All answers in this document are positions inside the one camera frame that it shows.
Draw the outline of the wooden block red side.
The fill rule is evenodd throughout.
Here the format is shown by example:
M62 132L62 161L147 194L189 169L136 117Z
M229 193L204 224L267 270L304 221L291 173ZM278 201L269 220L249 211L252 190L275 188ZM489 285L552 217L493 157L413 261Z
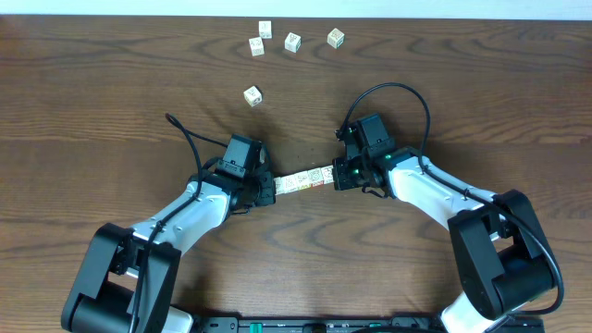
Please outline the wooden block red side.
M324 184L324 177L320 167L310 169L307 171L307 173L312 187L321 186Z

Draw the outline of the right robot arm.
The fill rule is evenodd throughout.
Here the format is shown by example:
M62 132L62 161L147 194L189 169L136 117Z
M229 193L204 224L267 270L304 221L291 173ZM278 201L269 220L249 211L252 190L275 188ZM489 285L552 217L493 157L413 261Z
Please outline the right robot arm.
M474 188L434 166L421 150L398 148L380 115L345 122L336 136L336 190L392 197L450 234L462 294L439 320L448 332L491 332L527 302L561 287L557 262L529 200Z

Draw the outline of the wooden block yellow side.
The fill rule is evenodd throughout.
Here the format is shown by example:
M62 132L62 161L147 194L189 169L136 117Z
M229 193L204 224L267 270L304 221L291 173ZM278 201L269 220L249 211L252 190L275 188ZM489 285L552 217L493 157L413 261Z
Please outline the wooden block yellow side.
M320 168L322 176L323 176L323 183L329 184L334 181L333 178L333 166L323 166Z

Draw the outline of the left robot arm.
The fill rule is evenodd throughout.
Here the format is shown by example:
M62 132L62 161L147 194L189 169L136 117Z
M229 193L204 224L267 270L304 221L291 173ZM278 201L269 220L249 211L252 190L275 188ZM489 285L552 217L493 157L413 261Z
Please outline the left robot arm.
M233 215L274 204L262 142L233 135L221 157L199 165L184 192L129 228L107 223L93 235L61 315L68 332L189 332L192 314L171 304L180 259Z

